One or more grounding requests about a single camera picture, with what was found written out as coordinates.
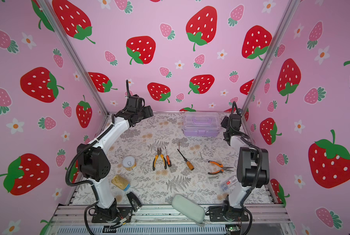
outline screwdriver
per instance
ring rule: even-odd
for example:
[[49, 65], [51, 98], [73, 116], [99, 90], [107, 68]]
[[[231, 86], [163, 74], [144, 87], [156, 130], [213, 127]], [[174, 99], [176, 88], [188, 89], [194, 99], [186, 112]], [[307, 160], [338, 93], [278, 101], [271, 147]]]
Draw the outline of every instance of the screwdriver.
[[164, 147], [164, 149], [166, 150], [167, 165], [168, 165], [168, 167], [170, 167], [170, 166], [172, 166], [171, 161], [170, 161], [170, 157], [168, 156], [166, 147]]
[[190, 169], [191, 171], [193, 171], [195, 168], [193, 167], [192, 163], [191, 163], [190, 161], [188, 161], [187, 158], [185, 158], [185, 157], [183, 156], [183, 154], [181, 154], [181, 156], [184, 158], [184, 161], [187, 163], [187, 166], [189, 167], [189, 169]]

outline pink wallpaper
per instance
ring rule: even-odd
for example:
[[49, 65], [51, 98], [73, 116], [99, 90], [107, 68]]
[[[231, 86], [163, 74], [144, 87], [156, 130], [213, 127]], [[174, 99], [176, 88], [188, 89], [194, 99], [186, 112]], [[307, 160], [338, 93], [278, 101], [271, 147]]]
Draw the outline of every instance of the pink wallpaper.
[[154, 111], [242, 106], [287, 3], [52, 1], [111, 111], [125, 104], [126, 79]]
[[297, 234], [350, 234], [350, 0], [304, 0], [249, 106]]
[[0, 234], [41, 234], [69, 195], [65, 167], [103, 121], [74, 74], [35, 2], [0, 1]]

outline floral tablecloth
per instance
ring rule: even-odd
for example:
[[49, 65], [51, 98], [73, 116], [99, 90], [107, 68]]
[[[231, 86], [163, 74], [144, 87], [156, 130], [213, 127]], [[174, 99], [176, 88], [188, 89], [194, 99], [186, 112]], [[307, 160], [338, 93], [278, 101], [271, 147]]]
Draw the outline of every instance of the floral tablecloth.
[[[182, 132], [183, 116], [184, 113], [154, 113], [153, 117], [142, 120], [116, 140], [107, 157], [111, 163], [108, 181], [118, 204], [129, 204], [125, 194], [130, 191], [137, 195], [142, 204], [171, 204], [176, 194], [197, 204], [220, 204], [234, 189], [232, 186], [231, 190], [223, 192], [219, 186], [224, 180], [236, 175], [239, 155], [223, 140], [225, 129], [221, 128], [216, 138], [186, 137]], [[189, 170], [176, 150], [179, 142], [180, 151], [195, 167], [193, 171]], [[164, 147], [167, 148], [172, 167], [165, 170], [159, 157], [153, 171], [152, 164], [158, 147], [162, 148], [164, 156]], [[137, 162], [137, 167], [130, 172], [122, 166], [122, 159], [126, 156], [133, 156]], [[219, 168], [208, 163], [208, 160], [234, 167], [233, 172], [225, 171], [218, 174], [218, 179], [208, 179], [208, 172], [215, 172]], [[130, 181], [130, 188], [126, 192], [111, 183], [117, 174]], [[92, 204], [95, 200], [88, 184], [81, 185], [74, 197], [74, 205]], [[270, 203], [264, 186], [253, 190], [246, 203]]]

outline plier handle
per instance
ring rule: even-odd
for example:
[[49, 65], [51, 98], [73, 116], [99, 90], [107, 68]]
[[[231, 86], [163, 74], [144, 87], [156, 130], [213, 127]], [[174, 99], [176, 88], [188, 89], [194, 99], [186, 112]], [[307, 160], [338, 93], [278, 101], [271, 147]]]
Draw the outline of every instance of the plier handle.
[[156, 152], [157, 152], [157, 155], [155, 156], [154, 161], [153, 161], [153, 171], [155, 171], [155, 163], [156, 163], [159, 156], [161, 156], [161, 158], [164, 162], [164, 168], [167, 169], [167, 164], [166, 164], [166, 160], [164, 159], [164, 156], [162, 154], [162, 149], [157, 148]]
[[215, 165], [219, 166], [220, 168], [222, 168], [217, 172], [208, 172], [208, 174], [218, 174], [218, 173], [223, 173], [223, 171], [232, 172], [232, 170], [230, 170], [229, 168], [234, 168], [234, 167], [224, 167], [222, 164], [219, 164], [218, 162], [214, 162], [214, 161], [208, 161], [208, 162], [215, 164]]

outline purple toolbox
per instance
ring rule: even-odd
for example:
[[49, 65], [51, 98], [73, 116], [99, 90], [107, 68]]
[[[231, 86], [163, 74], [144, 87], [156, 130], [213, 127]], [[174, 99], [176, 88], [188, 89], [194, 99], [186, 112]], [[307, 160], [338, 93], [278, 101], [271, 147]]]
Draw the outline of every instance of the purple toolbox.
[[184, 114], [183, 133], [185, 136], [216, 137], [220, 120], [216, 112], [186, 112]]

